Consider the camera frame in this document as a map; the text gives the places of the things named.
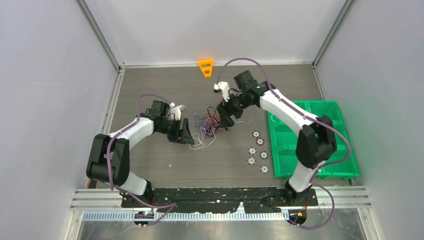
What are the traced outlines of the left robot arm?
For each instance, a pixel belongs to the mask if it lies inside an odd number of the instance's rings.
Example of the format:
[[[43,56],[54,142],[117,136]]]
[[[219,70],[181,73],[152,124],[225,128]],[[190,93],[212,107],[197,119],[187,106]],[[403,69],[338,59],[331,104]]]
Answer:
[[[181,117],[185,109],[184,105],[154,100],[150,108],[120,130],[97,134],[91,145],[86,176],[133,194],[136,203],[148,207],[154,199],[152,183],[131,172],[130,151],[155,133],[166,135],[172,143],[194,144],[189,120]]]

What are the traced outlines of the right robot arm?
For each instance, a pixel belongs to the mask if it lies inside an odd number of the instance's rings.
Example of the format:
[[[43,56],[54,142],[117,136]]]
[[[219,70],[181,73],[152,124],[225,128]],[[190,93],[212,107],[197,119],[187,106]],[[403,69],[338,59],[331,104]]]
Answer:
[[[216,107],[219,127],[233,127],[234,119],[239,119],[250,106],[257,106],[285,123],[297,137],[298,163],[285,183],[284,194],[288,203],[299,205],[309,193],[316,172],[337,150],[333,121],[326,115],[318,117],[302,109],[269,80],[259,83],[248,70],[233,79],[238,87],[236,94],[231,93],[228,82],[218,81],[213,85],[213,91],[222,95]]]

